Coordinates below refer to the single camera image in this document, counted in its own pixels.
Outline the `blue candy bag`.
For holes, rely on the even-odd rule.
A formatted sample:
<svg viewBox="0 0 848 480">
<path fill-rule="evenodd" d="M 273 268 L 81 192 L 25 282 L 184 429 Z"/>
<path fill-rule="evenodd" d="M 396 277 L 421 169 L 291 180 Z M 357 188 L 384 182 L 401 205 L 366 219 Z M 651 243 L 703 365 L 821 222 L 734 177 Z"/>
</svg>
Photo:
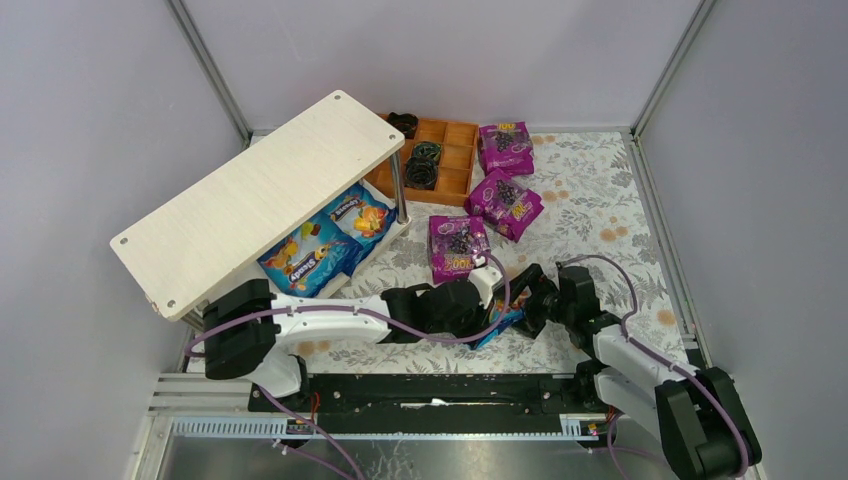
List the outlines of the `blue candy bag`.
<svg viewBox="0 0 848 480">
<path fill-rule="evenodd" d="M 486 344 L 490 343 L 498 335 L 510 328 L 513 324 L 523 322 L 525 319 L 524 305 L 529 296 L 530 292 L 528 289 L 525 289 L 524 291 L 519 293 L 516 299 L 510 303 L 509 307 L 506 310 L 506 313 L 503 315 L 503 318 L 498 324 L 498 327 L 492 332 L 490 332 L 486 337 L 482 337 L 479 340 L 471 342 L 469 344 L 470 349 L 478 350 L 482 348 Z M 503 296 L 499 296 L 493 301 L 491 308 L 488 312 L 489 323 L 495 323 L 500 318 L 501 313 L 503 311 L 503 304 Z"/>
<path fill-rule="evenodd" d="M 283 293 L 315 297 L 339 274 L 353 271 L 362 246 L 325 213 L 318 212 L 258 259 Z"/>
<path fill-rule="evenodd" d="M 359 183 L 354 183 L 322 211 L 362 247 L 356 264 L 364 260 L 395 222 L 396 208 L 376 199 Z"/>
</svg>

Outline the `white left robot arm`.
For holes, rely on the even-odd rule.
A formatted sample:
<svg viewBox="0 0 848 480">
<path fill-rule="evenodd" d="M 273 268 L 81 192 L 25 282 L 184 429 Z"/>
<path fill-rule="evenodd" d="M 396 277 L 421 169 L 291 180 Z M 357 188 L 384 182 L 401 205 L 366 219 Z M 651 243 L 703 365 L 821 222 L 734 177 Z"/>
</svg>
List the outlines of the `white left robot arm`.
<svg viewBox="0 0 848 480">
<path fill-rule="evenodd" d="M 487 333 L 486 310 L 501 284 L 459 279 L 364 298 L 320 299 L 276 294 L 268 281 L 249 280 L 203 310 L 205 375 L 247 379 L 282 398 L 302 392 L 306 379 L 304 360 L 288 351 L 292 345 L 472 343 Z"/>
</svg>

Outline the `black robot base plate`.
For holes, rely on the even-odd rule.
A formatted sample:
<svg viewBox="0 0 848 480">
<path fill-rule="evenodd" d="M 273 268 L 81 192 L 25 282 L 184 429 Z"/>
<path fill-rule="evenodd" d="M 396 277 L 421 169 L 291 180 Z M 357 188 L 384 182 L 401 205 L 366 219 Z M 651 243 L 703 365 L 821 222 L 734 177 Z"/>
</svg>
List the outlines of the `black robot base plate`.
<svg viewBox="0 0 848 480">
<path fill-rule="evenodd" d="M 550 426 L 556 416 L 604 432 L 612 416 L 575 374 L 309 374 L 295 393 L 268 399 L 251 387 L 252 413 L 293 411 L 332 431 L 504 431 Z"/>
</svg>

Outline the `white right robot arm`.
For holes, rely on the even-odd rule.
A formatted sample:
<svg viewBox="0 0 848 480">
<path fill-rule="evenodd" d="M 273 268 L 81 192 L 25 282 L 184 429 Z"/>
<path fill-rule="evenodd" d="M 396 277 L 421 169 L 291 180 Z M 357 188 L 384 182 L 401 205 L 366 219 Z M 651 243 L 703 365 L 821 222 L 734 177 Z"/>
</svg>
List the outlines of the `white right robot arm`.
<svg viewBox="0 0 848 480">
<path fill-rule="evenodd" d="M 533 264 L 493 294 L 514 301 L 527 292 L 528 325 L 565 327 L 588 355 L 575 378 L 581 397 L 625 414 L 652 433 L 680 479 L 741 477 L 763 458 L 760 442 L 730 375 L 661 353 L 630 331 L 628 317 L 600 306 L 594 281 L 576 261 L 557 265 L 552 281 Z"/>
</svg>

